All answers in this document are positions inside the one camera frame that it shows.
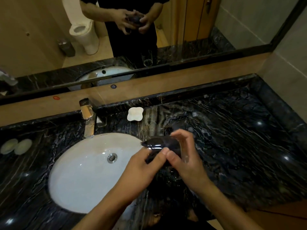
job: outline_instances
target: toilet bowl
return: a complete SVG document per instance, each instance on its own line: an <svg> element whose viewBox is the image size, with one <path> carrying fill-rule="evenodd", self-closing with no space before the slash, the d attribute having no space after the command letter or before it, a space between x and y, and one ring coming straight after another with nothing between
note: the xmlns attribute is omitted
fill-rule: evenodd
<svg viewBox="0 0 307 230"><path fill-rule="evenodd" d="M99 39L94 21L83 15L79 0L62 0L62 3L71 23L69 34L84 47L88 55L95 54L99 49Z"/></svg>

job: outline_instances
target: floor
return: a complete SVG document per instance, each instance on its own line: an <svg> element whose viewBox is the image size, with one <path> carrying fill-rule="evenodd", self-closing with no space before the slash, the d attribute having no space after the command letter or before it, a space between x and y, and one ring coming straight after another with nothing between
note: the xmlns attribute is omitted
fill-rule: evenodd
<svg viewBox="0 0 307 230"><path fill-rule="evenodd" d="M157 47L169 46L166 36L162 29L156 29L157 32ZM97 60L104 60L113 57L113 51L109 41L109 36L99 38L100 44L98 52L94 55L87 55L84 48L77 42L72 42L75 48L76 55L74 57L66 57L62 68L89 63Z"/></svg>

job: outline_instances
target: black shirt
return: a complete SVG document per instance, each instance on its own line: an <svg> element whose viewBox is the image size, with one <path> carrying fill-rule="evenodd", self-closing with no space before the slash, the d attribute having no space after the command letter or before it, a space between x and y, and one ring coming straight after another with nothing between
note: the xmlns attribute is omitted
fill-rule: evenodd
<svg viewBox="0 0 307 230"><path fill-rule="evenodd" d="M147 14L156 2L166 3L169 0L81 0L84 3L98 4L101 8L106 9L126 9L133 11L134 9L140 13ZM110 43L114 57L135 53L146 49L154 49L157 47L157 35L154 24L152 24L145 34L138 31L132 31L130 35L125 35L118 29L116 23L106 22Z"/></svg>

